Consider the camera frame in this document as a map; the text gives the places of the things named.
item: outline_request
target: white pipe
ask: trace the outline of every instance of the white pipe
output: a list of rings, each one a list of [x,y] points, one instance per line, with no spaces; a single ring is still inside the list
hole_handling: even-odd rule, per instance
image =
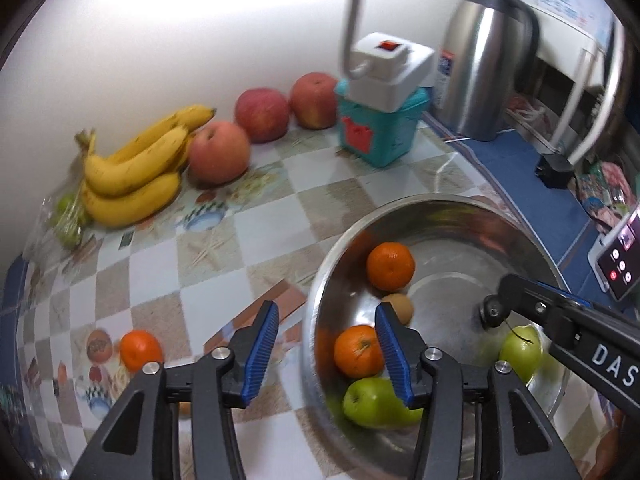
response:
[[[367,75],[371,70],[371,63],[364,61],[360,63],[356,68],[351,68],[351,45],[353,44],[353,36],[355,34],[356,21],[358,19],[358,6],[360,0],[351,0],[351,7],[349,9],[349,19],[347,20],[347,29],[344,34],[344,41],[342,43],[342,72],[347,79],[360,79],[362,76]]]
[[[613,33],[613,56],[611,59],[611,68],[609,70],[609,78],[607,79],[607,86],[604,91],[604,99],[600,106],[600,111],[596,120],[593,122],[591,131],[587,134],[583,142],[578,145],[574,152],[569,156],[569,163],[572,166],[576,166],[589,150],[596,143],[604,126],[609,119],[611,110],[613,109],[613,101],[618,92],[618,85],[620,84],[620,75],[622,74],[622,63],[624,61],[625,53],[625,27],[618,18],[614,18],[614,33]]]
[[[574,86],[571,88],[569,99],[566,102],[566,106],[564,107],[560,120],[558,121],[558,126],[556,126],[556,130],[549,142],[551,148],[554,150],[558,148],[558,144],[560,144],[562,137],[564,137],[564,133],[569,126],[569,122],[573,118],[575,111],[578,109],[578,104],[580,104],[580,99],[584,92],[584,86],[591,77],[591,70],[593,69],[595,59],[596,57],[588,50],[582,49],[580,51],[580,60],[578,62],[578,68],[576,69]]]

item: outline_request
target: thermos handle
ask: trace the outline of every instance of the thermos handle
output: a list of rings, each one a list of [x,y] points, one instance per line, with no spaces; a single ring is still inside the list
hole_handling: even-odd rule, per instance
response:
[[[536,60],[538,47],[540,46],[540,23],[531,7],[521,0],[505,0],[524,14],[524,19],[519,20],[524,25],[522,52],[516,70],[514,87],[517,92],[522,92],[533,73],[533,64]]]

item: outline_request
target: bowl rim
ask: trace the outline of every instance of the bowl rim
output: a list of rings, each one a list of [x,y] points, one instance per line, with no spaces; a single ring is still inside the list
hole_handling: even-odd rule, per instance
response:
[[[405,198],[399,198],[398,200],[388,202],[385,205],[382,205],[379,208],[373,210],[371,213],[363,216],[363,218],[355,222],[340,236],[340,238],[338,238],[334,246],[324,257],[322,264],[318,268],[318,272],[316,272],[316,276],[313,280],[313,283],[309,290],[309,295],[306,300],[306,312],[303,319],[302,330],[302,356],[300,359],[300,373],[302,376],[303,393],[305,396],[306,405],[312,410],[316,411],[316,420],[321,430],[324,431],[324,433],[329,437],[329,441],[332,444],[333,451],[339,453],[340,455],[343,455],[347,460],[355,463],[360,468],[366,469],[368,471],[374,470],[387,476],[388,473],[384,472],[382,469],[367,461],[361,455],[360,451],[352,445],[351,441],[349,441],[344,436],[344,434],[334,423],[333,415],[329,411],[326,400],[324,398],[324,392],[320,385],[320,380],[318,378],[318,375],[315,373],[316,357],[313,352],[313,348],[316,343],[316,324],[318,322],[319,307],[322,295],[328,283],[329,277],[335,269],[335,266],[337,265],[338,261],[343,256],[351,242],[357,235],[359,235],[362,231],[364,231],[364,229],[372,225],[379,218],[382,218],[383,216],[400,208],[421,202],[458,202],[466,205],[476,206],[486,211],[497,214],[504,221],[508,222],[513,228],[517,229],[523,235],[525,235],[527,239],[535,245],[535,247],[547,262],[547,265],[551,269],[552,273],[554,274],[554,277],[558,282],[558,287],[562,290],[570,292],[564,280],[564,277],[558,269],[558,266],[556,266],[548,251],[540,241],[540,238],[528,222],[526,227],[528,227],[529,229],[523,229],[521,225],[516,224],[513,219],[505,215],[505,213],[503,213],[499,209],[489,206],[485,202],[481,202],[479,200],[465,196],[425,193]],[[554,414],[558,410],[560,402],[562,401],[562,398],[564,396],[569,377],[570,371],[567,368],[564,368],[564,374],[562,375],[562,383],[558,398],[554,402],[549,412],[546,414],[549,419],[552,419]]]

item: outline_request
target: red apple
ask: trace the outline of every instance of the red apple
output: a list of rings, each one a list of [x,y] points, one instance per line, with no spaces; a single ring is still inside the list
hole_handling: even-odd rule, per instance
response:
[[[207,123],[189,146],[190,171],[206,184],[223,184],[242,175],[250,157],[246,132],[228,121]]]
[[[249,134],[251,142],[268,142],[287,133],[289,103],[273,88],[254,88],[236,101],[236,123]]]
[[[310,130],[334,126],[338,115],[334,93],[337,83],[335,77],[322,72],[311,72],[296,81],[290,105],[300,126]]]

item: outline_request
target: red animal sticker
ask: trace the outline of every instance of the red animal sticker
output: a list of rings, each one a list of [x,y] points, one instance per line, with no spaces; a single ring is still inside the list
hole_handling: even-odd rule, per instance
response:
[[[344,123],[344,136],[347,139],[347,144],[359,152],[369,153],[371,139],[373,138],[371,128],[356,124],[349,117],[343,117],[342,122]]]

